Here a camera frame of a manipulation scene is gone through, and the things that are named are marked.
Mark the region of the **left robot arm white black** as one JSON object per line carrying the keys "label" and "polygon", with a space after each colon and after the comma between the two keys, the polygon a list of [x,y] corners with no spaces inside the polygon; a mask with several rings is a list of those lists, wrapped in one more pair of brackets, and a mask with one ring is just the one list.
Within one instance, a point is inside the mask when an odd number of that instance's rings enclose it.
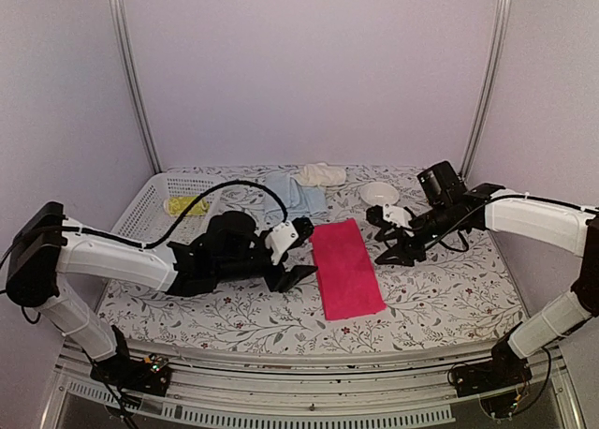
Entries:
{"label": "left robot arm white black", "polygon": [[180,298],[211,293],[225,282],[262,278],[269,291],[285,293],[317,270],[285,267],[289,251],[313,232],[307,217],[259,231],[250,215],[227,211],[213,216],[189,244],[152,247],[85,228],[51,201],[14,237],[5,258],[5,290],[13,303],[36,310],[83,349],[92,379],[119,391],[165,396],[172,375],[168,360],[157,354],[133,359],[123,333],[94,313],[66,276],[116,279]]}

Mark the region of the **green crocodile pattern towel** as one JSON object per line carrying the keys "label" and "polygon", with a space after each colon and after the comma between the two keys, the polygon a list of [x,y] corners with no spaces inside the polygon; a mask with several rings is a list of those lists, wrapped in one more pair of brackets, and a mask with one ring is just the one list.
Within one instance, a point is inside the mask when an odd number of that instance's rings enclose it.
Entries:
{"label": "green crocodile pattern towel", "polygon": [[[171,197],[163,202],[165,212],[169,216],[180,216],[195,200],[195,197]],[[186,216],[203,216],[210,210],[210,204],[205,200],[199,200],[187,212]]]}

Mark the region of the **pink towel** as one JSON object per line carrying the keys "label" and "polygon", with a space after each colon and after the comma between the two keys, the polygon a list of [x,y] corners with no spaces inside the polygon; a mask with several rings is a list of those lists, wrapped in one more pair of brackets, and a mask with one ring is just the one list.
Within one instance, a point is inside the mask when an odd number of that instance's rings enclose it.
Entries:
{"label": "pink towel", "polygon": [[355,219],[319,225],[310,241],[326,320],[365,317],[386,309]]}

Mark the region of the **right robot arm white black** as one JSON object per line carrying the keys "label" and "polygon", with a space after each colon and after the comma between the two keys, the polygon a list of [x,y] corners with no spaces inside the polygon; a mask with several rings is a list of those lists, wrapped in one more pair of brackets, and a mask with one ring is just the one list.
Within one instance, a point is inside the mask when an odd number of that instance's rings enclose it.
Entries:
{"label": "right robot arm white black", "polygon": [[468,188],[448,161],[418,176],[430,209],[376,204],[366,212],[386,250],[378,265],[413,267],[445,238],[481,231],[506,232],[551,244],[580,258],[577,280],[541,311],[501,337],[486,362],[459,364],[448,374],[458,396],[524,385],[532,377],[528,359],[598,315],[598,211],[563,201],[519,194],[502,185]]}

